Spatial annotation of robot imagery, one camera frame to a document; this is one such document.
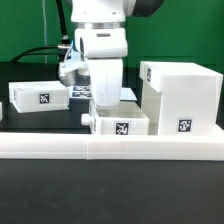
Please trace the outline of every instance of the white box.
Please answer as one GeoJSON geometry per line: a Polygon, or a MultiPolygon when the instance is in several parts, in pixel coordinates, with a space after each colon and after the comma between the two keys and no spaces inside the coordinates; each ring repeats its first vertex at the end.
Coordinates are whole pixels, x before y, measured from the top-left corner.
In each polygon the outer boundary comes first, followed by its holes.
{"type": "Polygon", "coordinates": [[[142,110],[158,135],[210,135],[223,76],[194,63],[141,62],[142,110]]]}
{"type": "Polygon", "coordinates": [[[115,110],[98,111],[90,101],[89,115],[82,116],[92,134],[147,135],[149,119],[134,102],[120,102],[115,110]]]}
{"type": "Polygon", "coordinates": [[[69,90],[59,81],[11,82],[10,103],[19,113],[66,110],[69,90]]]}

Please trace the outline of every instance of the black table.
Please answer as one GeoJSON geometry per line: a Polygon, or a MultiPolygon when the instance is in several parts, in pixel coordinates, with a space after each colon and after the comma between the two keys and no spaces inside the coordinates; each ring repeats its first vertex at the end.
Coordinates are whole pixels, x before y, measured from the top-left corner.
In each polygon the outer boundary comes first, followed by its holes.
{"type": "MultiPolygon", "coordinates": [[[[0,72],[8,117],[2,130],[46,131],[35,123],[31,130],[25,124],[7,129],[13,109],[4,83],[55,80],[56,66],[0,63],[0,72]]],[[[220,125],[223,111],[221,104],[220,125]]],[[[46,132],[78,129],[52,126],[46,132]]],[[[1,224],[222,224],[223,201],[223,162],[0,160],[1,224]]]]}

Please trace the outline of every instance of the white platform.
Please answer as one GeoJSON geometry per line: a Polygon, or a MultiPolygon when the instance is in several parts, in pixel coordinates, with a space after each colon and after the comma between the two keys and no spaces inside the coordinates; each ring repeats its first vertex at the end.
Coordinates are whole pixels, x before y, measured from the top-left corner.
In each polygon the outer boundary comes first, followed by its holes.
{"type": "Polygon", "coordinates": [[[0,133],[0,158],[224,161],[224,131],[216,126],[210,136],[0,133]]]}

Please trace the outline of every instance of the green background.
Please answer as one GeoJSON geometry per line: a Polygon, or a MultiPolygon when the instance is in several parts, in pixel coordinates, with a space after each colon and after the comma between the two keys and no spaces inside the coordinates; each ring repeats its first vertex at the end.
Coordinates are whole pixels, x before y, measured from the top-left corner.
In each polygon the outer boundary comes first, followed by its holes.
{"type": "MultiPolygon", "coordinates": [[[[67,28],[71,9],[64,4],[67,28]]],[[[45,0],[47,44],[60,43],[60,26],[54,0],[45,0]]],[[[127,18],[128,57],[125,66],[141,60],[196,62],[224,73],[224,1],[165,0],[149,18],[127,18]]],[[[9,61],[30,48],[43,46],[43,1],[0,1],[0,61],[9,61]]],[[[57,56],[29,57],[21,61],[57,63],[57,56]]]]}

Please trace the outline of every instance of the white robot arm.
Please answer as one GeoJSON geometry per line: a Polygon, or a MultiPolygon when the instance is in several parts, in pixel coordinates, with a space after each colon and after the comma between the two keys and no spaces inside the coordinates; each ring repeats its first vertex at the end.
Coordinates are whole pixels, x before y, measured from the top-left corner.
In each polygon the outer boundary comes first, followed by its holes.
{"type": "Polygon", "coordinates": [[[137,2],[143,6],[141,2],[147,1],[72,0],[71,20],[76,25],[75,47],[82,55],[82,61],[61,63],[60,77],[63,82],[67,74],[80,68],[85,74],[88,73],[93,100],[99,110],[110,110],[119,105],[122,57],[127,56],[128,52],[122,23],[126,15],[133,14],[137,2]]]}

